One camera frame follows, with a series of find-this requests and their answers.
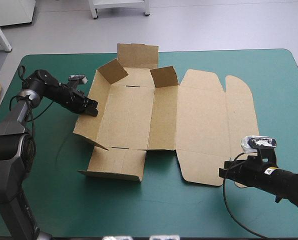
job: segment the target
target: unfolded cardboard box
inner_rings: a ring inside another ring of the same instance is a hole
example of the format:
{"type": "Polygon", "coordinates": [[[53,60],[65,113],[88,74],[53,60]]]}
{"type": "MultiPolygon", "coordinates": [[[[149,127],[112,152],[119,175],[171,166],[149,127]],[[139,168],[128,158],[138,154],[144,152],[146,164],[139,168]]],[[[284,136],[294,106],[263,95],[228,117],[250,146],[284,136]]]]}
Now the unfolded cardboard box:
{"type": "Polygon", "coordinates": [[[141,181],[146,151],[176,150],[185,180],[220,186],[218,169],[258,135],[249,87],[227,76],[225,92],[215,73],[193,69],[179,84],[172,66],[157,65],[157,46],[119,44],[118,59],[97,69],[88,97],[99,115],[74,129],[95,145],[79,172],[141,181]]]}

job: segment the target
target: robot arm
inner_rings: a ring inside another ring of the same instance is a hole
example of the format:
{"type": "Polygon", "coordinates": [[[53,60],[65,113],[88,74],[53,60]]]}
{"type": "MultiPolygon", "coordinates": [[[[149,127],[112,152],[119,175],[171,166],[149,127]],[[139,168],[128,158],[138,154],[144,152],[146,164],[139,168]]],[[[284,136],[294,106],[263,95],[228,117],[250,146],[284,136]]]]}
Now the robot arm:
{"type": "Polygon", "coordinates": [[[241,141],[241,146],[245,153],[257,153],[257,156],[226,161],[224,168],[219,169],[219,176],[271,193],[276,196],[276,203],[287,199],[298,207],[298,174],[278,168],[275,139],[248,136],[241,141]]]}
{"type": "Polygon", "coordinates": [[[43,97],[47,97],[78,114],[96,116],[97,102],[77,90],[84,84],[83,75],[69,77],[67,84],[59,83],[45,70],[36,70],[23,80],[17,95],[18,103],[0,123],[0,214],[13,240],[49,240],[41,232],[22,189],[35,156],[35,143],[26,124],[43,97]]]}

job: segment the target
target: white cabinet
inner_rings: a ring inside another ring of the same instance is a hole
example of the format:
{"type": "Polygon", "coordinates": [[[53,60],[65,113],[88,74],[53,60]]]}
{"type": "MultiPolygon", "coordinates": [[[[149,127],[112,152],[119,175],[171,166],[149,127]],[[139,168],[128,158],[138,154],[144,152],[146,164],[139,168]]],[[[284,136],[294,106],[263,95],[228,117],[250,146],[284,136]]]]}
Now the white cabinet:
{"type": "Polygon", "coordinates": [[[0,26],[32,22],[35,0],[0,0],[0,26]]]}

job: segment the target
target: gray floor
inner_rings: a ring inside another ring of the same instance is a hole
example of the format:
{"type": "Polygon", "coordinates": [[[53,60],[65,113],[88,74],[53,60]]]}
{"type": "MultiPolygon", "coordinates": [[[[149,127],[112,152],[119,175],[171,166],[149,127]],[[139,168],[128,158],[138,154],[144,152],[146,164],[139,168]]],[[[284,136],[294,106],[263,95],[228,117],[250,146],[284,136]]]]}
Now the gray floor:
{"type": "Polygon", "coordinates": [[[25,55],[116,52],[117,43],[159,45],[162,52],[283,48],[298,64],[298,0],[150,0],[150,5],[150,16],[124,8],[99,10],[92,19],[87,0],[37,0],[32,25],[3,29],[13,47],[6,58],[0,52],[3,94],[25,55]]]}

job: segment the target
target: black cable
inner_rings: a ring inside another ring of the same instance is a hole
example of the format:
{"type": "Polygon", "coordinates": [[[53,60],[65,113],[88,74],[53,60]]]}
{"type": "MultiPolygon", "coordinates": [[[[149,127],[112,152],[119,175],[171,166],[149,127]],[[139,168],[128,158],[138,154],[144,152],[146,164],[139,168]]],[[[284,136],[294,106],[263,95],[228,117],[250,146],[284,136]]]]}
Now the black cable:
{"type": "Polygon", "coordinates": [[[230,216],[232,217],[232,219],[233,219],[237,224],[239,224],[242,228],[244,228],[244,229],[245,229],[246,231],[248,231],[249,233],[251,233],[251,234],[253,234],[253,235],[256,235],[257,237],[260,237],[260,238],[265,239],[265,240],[270,240],[270,238],[268,238],[268,237],[266,237],[266,236],[263,236],[263,235],[261,235],[261,234],[258,234],[257,232],[254,232],[254,231],[250,230],[250,229],[247,228],[245,225],[243,225],[241,222],[239,222],[239,221],[237,220],[237,218],[233,215],[232,211],[231,211],[230,208],[229,208],[228,202],[227,202],[227,198],[226,198],[226,195],[225,195],[225,180],[226,180],[226,178],[227,178],[228,172],[229,172],[231,169],[236,168],[236,167],[238,167],[238,166],[240,166],[241,164],[244,163],[244,161],[242,161],[242,162],[240,162],[240,163],[234,165],[235,162],[237,161],[237,159],[238,159],[240,156],[242,156],[242,155],[244,155],[244,152],[238,154],[238,156],[235,157],[235,159],[233,160],[231,166],[230,166],[230,167],[228,168],[228,170],[225,172],[225,175],[224,175],[224,178],[223,178],[223,185],[222,185],[224,204],[225,204],[225,207],[227,208],[228,213],[229,213],[230,216]]]}
{"type": "Polygon", "coordinates": [[[46,112],[46,110],[54,103],[54,101],[52,101],[40,114],[38,114],[33,120],[38,119],[43,113],[46,112]]]}
{"type": "Polygon", "coordinates": [[[22,81],[25,81],[25,79],[24,79],[24,74],[25,74],[25,72],[26,72],[26,68],[25,68],[25,66],[23,66],[23,65],[19,65],[19,67],[18,67],[18,76],[19,76],[19,78],[20,78],[22,81]]]}

